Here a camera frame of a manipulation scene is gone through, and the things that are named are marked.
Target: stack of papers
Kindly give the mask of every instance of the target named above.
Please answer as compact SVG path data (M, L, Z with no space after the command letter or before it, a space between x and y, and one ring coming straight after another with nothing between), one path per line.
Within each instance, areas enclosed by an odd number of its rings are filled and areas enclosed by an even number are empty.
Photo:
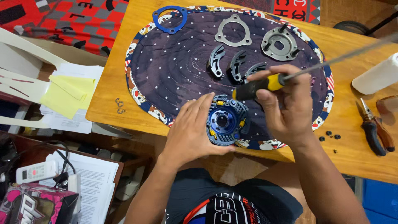
M42 121L52 129L90 133L93 122L86 120L86 112L102 72L97 65L61 64L40 99Z
M81 210L78 217L79 224L103 224L111 203L118 163L96 159L76 153L69 153L68 159L80 174L81 178ZM59 173L62 171L64 160L57 153L49 154L46 161L56 160ZM65 171L73 175L73 170L66 165ZM40 181L39 184L53 187L52 179Z

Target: person's right hand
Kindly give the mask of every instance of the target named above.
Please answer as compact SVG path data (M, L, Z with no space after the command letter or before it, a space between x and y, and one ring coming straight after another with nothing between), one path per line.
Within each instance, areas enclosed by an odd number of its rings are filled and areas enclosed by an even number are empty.
M254 81L264 79L277 73L293 74L301 71L293 65L272 66L267 71L253 74L247 80ZM271 134L290 147L305 146L306 142L314 139L311 129L312 123L312 98L310 95L309 74L302 74L290 79L281 89L279 96L283 100L284 108L279 108L277 96L265 89L256 92L257 101L265 112L265 120Z

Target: screwdriver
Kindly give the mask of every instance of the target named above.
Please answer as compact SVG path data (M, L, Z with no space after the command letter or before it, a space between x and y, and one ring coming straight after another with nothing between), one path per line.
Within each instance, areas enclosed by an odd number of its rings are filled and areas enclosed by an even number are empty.
M392 41L398 40L398 33L393 33L385 38L382 38L380 41L376 41L375 43L372 43L368 46L361 47L358 49L355 49L354 51L348 52L346 54L343 54L341 56L338 56L334 59L328 60L323 63L316 64L310 68L304 69L302 71L296 72L294 74L288 75L286 73L278 73L278 74L273 74L268 76L265 79L262 80L256 80L249 82L247 84L244 84L238 88L236 88L232 92L232 98L234 100L242 101L242 100L250 100L254 99L256 97L256 92L259 89L267 89L269 91L276 91L281 89L286 85L286 83L289 81L289 79L309 73L310 71L313 71L315 69L321 68L326 65L331 65L340 61L344 61L347 58L365 53L369 50L372 50L377 47L381 47L384 44L390 43Z

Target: person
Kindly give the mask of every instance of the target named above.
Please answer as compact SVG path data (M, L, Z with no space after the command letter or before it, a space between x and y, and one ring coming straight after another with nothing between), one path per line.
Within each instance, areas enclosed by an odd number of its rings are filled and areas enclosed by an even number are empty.
M270 67L248 81L270 74L293 74L293 65ZM294 223L309 206L320 223L369 223L354 193L311 129L310 75L295 77L277 97L256 92L267 127L292 150L295 163L277 163L235 186L216 183L197 159L223 155L234 146L213 145L206 120L214 93L188 101L171 127L163 152L130 204L125 223ZM284 106L280 108L279 100Z

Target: hand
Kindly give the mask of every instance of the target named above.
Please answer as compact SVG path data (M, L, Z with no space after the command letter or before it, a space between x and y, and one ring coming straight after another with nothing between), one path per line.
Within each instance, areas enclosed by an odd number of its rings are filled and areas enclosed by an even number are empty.
M224 155L235 147L213 145L206 134L206 121L214 93L188 101L167 135L166 146L159 157L178 169L182 165L206 155Z
M261 71L247 78L248 81L264 79L277 73L293 74L301 71L293 65L272 66L268 71ZM312 98L310 96L309 74L302 74L290 79L286 86L279 91L279 99L284 108L279 108L277 95L259 89L256 92L257 101L265 112L265 120L271 134L291 148L305 146L306 142L314 138L311 129Z

